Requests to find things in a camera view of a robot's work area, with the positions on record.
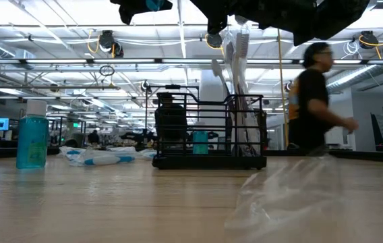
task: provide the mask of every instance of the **desk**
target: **desk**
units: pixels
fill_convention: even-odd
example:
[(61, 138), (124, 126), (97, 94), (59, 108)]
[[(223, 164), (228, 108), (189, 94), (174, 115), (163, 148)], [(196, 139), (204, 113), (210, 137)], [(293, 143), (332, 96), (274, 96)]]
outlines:
[[(261, 173), (297, 160), (269, 157)], [(382, 243), (383, 163), (339, 161), (352, 214), (365, 224), (358, 234)], [(0, 159), (0, 242), (224, 242), (223, 223), (253, 173), (159, 171), (149, 161), (70, 167), (57, 156), (45, 169), (18, 171), (14, 159)]]

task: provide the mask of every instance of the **dark hair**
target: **dark hair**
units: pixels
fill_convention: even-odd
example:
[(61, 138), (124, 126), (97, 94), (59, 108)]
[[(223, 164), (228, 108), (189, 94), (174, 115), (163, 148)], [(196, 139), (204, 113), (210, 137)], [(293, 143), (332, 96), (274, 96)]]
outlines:
[(309, 68), (316, 63), (314, 61), (314, 55), (322, 52), (325, 48), (329, 47), (328, 43), (313, 43), (304, 52), (304, 62), (302, 66)]
[(173, 99), (172, 95), (169, 92), (162, 92), (159, 95), (161, 99)]

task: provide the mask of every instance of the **man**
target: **man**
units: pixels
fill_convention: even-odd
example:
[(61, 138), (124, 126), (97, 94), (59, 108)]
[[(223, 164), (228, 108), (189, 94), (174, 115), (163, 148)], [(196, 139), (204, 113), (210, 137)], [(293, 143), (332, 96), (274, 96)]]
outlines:
[(92, 131), (90, 135), (88, 135), (88, 143), (92, 146), (97, 146), (100, 142), (100, 138), (98, 137), (97, 130)]
[(333, 64), (327, 43), (314, 43), (304, 53), (302, 72), (289, 92), (289, 147), (312, 152), (325, 145), (325, 133), (334, 126), (350, 133), (358, 129), (353, 118), (342, 118), (328, 109), (329, 95), (323, 73)]
[(177, 142), (186, 139), (184, 132), (187, 129), (187, 116), (184, 107), (174, 104), (168, 92), (160, 94), (159, 102), (161, 106), (154, 113), (159, 140)]

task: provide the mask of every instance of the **blue bottle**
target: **blue bottle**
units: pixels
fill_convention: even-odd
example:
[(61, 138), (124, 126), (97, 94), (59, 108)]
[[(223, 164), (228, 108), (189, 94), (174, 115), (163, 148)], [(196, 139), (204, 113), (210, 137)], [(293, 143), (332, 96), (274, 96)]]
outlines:
[[(196, 122), (197, 126), (204, 126), (205, 123), (198, 121)], [(208, 132), (203, 130), (198, 130), (193, 132), (193, 142), (208, 142)], [(207, 144), (193, 144), (193, 154), (197, 155), (207, 155), (208, 154), (208, 145)]]
[(146, 7), (151, 11), (158, 11), (165, 3), (165, 0), (146, 0)]
[(49, 138), (47, 103), (28, 100), (26, 116), (19, 121), (18, 169), (40, 168), (46, 164)]

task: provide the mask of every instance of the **clear plastic bag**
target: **clear plastic bag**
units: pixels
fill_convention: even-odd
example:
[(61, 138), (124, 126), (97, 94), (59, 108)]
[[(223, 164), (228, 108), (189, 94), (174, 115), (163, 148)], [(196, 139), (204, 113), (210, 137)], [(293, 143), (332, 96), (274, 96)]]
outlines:
[(112, 165), (116, 163), (130, 163), (143, 156), (134, 148), (122, 151), (98, 151), (94, 149), (70, 148), (62, 146), (61, 154), (69, 160), (73, 166), (85, 165)]
[(270, 177), (254, 174), (225, 222), (227, 242), (350, 242), (341, 189), (339, 165), (329, 155), (290, 163)]

